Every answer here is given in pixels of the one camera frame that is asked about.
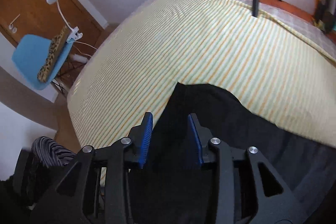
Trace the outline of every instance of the black garment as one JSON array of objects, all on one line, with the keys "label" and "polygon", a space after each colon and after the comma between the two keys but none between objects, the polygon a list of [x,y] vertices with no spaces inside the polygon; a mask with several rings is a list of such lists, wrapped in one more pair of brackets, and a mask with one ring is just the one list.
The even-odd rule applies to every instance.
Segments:
[{"label": "black garment", "polygon": [[153,129],[145,168],[130,173],[136,223],[204,223],[211,172],[183,170],[187,116],[231,147],[256,146],[276,168],[308,215],[336,179],[336,150],[282,130],[252,114],[230,92],[212,85],[177,84]]}]

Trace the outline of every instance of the blue chair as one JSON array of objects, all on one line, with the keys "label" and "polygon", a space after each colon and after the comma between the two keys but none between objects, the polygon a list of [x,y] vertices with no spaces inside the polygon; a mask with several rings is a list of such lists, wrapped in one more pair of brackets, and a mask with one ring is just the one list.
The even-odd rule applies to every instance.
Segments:
[{"label": "blue chair", "polygon": [[49,74],[47,81],[43,83],[37,79],[37,74],[48,56],[50,43],[51,40],[49,39],[27,34],[21,39],[12,55],[12,60],[16,68],[36,90],[46,88],[56,77],[61,66],[67,59],[73,44],[65,43],[52,72]]}]

